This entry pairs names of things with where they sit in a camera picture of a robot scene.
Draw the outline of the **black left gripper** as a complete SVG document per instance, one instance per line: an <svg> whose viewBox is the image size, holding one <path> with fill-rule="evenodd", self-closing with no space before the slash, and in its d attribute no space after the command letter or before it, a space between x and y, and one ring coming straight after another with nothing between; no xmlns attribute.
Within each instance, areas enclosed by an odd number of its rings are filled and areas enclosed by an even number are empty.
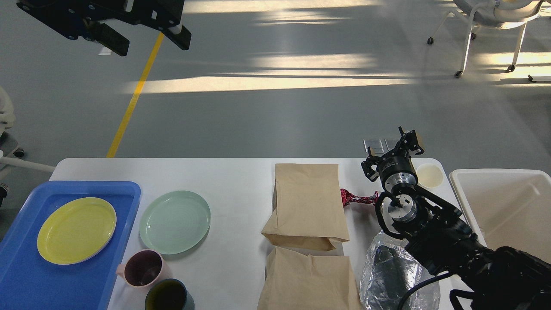
<svg viewBox="0 0 551 310"><path fill-rule="evenodd" d="M191 32L183 25L184 0L18 0L16 5L50 26L67 20L67 37L97 42L119 56L126 56L129 40L108 24L95 20L90 11L100 9L126 12L136 21L159 30L181 50L188 50Z"/></svg>

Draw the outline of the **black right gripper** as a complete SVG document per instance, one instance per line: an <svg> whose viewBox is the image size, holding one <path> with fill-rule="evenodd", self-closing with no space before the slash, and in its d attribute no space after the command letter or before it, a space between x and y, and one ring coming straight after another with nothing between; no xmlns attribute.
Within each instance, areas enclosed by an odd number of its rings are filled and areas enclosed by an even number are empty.
<svg viewBox="0 0 551 310"><path fill-rule="evenodd" d="M386 192L394 192L398 186L415 187L418 176L412 164L412 156L423 155L425 146L422 137L415 130L406 131L398 127L400 139L390 150L392 156L379 156L372 147L366 147L367 157L361 163L366 178L375 182L381 179Z"/></svg>

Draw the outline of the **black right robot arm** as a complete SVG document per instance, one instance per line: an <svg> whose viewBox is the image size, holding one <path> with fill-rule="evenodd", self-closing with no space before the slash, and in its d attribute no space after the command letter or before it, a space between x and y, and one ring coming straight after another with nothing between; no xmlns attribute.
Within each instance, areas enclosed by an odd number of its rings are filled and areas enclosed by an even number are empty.
<svg viewBox="0 0 551 310"><path fill-rule="evenodd" d="M457 275L470 291L449 292L455 310L462 308L460 298L470 299L473 310L548 310L550 264L512 247L494 251L482 245L461 210L421 187L411 161L424 153L421 136L401 127L399 133L384 154L364 143L367 157L361 163L366 178L382 184L375 203L380 228L407 240L405 250L433 276L409 289L397 308L421 288Z"/></svg>

